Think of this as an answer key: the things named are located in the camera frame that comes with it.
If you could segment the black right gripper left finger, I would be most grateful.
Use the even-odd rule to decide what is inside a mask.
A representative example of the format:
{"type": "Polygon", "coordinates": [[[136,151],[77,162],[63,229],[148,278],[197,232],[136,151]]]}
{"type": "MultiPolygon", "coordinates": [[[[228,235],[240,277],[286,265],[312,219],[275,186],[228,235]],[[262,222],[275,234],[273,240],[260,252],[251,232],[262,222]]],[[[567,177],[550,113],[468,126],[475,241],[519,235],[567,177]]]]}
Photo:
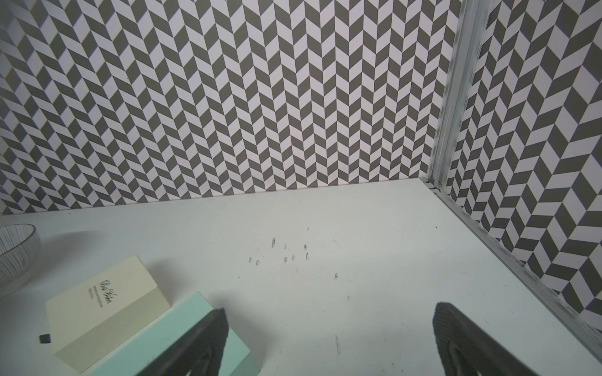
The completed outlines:
{"type": "Polygon", "coordinates": [[[228,332],[225,309],[212,310],[137,375],[218,376],[228,332]]]}

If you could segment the cream jewelry box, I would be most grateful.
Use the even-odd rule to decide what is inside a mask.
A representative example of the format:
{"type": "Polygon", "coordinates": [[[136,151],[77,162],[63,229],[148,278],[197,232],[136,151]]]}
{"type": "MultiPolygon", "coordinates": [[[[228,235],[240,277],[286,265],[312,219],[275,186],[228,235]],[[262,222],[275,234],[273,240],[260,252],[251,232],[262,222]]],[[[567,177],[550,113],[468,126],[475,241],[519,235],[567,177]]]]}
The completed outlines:
{"type": "Polygon", "coordinates": [[[53,355],[82,373],[170,308],[134,255],[46,302],[53,355]]]}

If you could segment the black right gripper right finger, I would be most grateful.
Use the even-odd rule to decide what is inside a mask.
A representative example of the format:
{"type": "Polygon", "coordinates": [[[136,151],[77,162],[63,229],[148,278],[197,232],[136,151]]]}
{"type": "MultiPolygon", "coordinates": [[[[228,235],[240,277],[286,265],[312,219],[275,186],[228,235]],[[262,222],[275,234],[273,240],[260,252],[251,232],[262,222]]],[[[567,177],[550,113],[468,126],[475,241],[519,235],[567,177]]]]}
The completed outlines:
{"type": "Polygon", "coordinates": [[[446,375],[535,374],[451,303],[436,305],[433,327],[446,375]]]}

